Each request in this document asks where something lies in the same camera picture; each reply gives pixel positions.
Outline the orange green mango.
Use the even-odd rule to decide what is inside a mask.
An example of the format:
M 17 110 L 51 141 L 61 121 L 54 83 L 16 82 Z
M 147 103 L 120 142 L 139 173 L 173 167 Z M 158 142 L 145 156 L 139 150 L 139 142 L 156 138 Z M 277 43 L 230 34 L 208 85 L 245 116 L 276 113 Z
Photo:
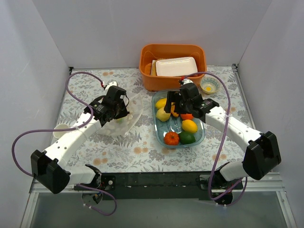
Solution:
M 124 121 L 123 118 L 120 118 L 120 119 L 117 119 L 117 120 L 116 120 L 116 122 L 119 123 L 119 124 L 122 123 L 123 121 Z

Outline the clear zip top bag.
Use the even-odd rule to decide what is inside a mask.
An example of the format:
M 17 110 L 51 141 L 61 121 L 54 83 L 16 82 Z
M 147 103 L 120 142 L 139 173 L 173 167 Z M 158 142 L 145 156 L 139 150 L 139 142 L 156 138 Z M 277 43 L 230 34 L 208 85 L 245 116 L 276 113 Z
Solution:
M 117 123 L 116 120 L 107 122 L 99 131 L 100 135 L 108 136 L 123 136 L 135 126 L 143 112 L 143 102 L 140 94 L 133 96 L 127 107 L 130 112 L 126 117 L 123 117 L 122 123 Z

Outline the orange fruit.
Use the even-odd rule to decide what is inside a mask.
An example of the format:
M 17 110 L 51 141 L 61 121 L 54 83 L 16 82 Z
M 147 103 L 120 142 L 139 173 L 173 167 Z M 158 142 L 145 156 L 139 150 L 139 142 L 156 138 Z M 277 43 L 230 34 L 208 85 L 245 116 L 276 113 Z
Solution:
M 194 117 L 192 114 L 180 114 L 182 120 L 192 120 Z

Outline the bright yellow lemon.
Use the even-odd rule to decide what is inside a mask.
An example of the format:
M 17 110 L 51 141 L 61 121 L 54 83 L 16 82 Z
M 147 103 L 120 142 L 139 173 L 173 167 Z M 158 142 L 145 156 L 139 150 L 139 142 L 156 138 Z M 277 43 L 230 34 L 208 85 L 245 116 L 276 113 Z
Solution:
M 196 133 L 198 131 L 196 123 L 189 119 L 182 121 L 182 129 L 189 133 Z

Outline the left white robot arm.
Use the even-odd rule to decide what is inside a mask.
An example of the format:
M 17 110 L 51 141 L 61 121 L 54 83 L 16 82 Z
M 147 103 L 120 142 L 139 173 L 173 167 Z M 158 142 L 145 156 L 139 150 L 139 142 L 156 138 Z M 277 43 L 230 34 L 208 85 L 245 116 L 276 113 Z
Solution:
M 126 90 L 111 85 L 105 96 L 100 96 L 84 109 L 77 123 L 88 121 L 83 127 L 74 125 L 74 130 L 65 133 L 43 152 L 35 150 L 31 159 L 34 179 L 52 193 L 60 193 L 68 185 L 84 184 L 91 190 L 101 185 L 102 173 L 94 166 L 86 164 L 80 168 L 68 167 L 68 161 L 79 147 L 107 122 L 129 114 L 124 98 Z

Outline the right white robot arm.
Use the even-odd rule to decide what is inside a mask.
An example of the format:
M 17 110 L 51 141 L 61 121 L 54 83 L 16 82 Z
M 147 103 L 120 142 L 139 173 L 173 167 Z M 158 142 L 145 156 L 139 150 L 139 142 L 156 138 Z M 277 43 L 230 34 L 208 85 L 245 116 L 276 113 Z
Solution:
M 244 159 L 228 162 L 215 172 L 215 184 L 225 189 L 232 181 L 244 177 L 255 180 L 262 179 L 273 168 L 281 163 L 281 155 L 274 133 L 262 133 L 252 129 L 234 117 L 229 117 L 217 102 L 203 99 L 193 83 L 183 84 L 180 89 L 167 92 L 167 102 L 164 110 L 179 114 L 192 114 L 193 117 L 215 127 L 226 137 L 233 140 L 245 153 Z

